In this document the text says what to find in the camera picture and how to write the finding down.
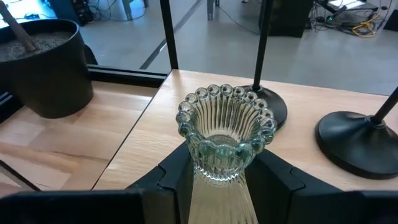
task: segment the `wooden table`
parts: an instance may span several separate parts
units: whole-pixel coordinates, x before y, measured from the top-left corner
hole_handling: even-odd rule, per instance
[[[42,190],[91,189],[157,91],[93,87],[92,101],[66,118],[40,118],[23,107],[0,124],[0,159]],[[0,197],[20,190],[0,175]]]
[[[248,78],[173,70],[127,137],[95,189],[123,189],[149,172],[169,155],[184,138],[177,132],[175,115],[178,104],[188,93],[210,84],[247,85]],[[288,118],[267,149],[293,166],[342,190],[397,190],[398,178],[369,180],[352,175],[332,164],[318,149],[314,127],[332,111],[355,111],[374,114],[386,96],[332,90],[287,83],[265,82],[277,92],[288,107]],[[398,132],[398,108],[386,118]]]

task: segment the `clear glass vase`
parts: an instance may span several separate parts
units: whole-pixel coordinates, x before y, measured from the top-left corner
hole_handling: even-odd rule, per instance
[[[228,84],[186,96],[176,116],[195,165],[189,223],[257,223],[244,169],[277,128],[267,102]]]

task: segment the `plant pot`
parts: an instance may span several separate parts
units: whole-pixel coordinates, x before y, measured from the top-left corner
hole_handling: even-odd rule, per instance
[[[72,36],[48,51],[0,62],[0,89],[17,96],[44,118],[61,118],[84,108],[93,97],[93,87],[78,24],[47,19],[21,26],[29,35],[70,32]],[[10,27],[0,29],[0,43],[15,39]]]

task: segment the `round black base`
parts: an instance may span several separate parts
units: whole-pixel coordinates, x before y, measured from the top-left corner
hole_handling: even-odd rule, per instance
[[[315,136],[327,158],[352,174],[369,179],[398,175],[398,136],[384,122],[372,124],[370,116],[333,112],[318,122]]]
[[[251,85],[242,86],[245,91],[253,91]],[[257,94],[259,98],[262,98],[267,101],[268,107],[272,112],[274,112],[274,118],[278,124],[278,128],[280,129],[287,118],[287,107],[285,101],[274,91],[271,91],[267,88],[261,87],[259,91],[253,91]]]

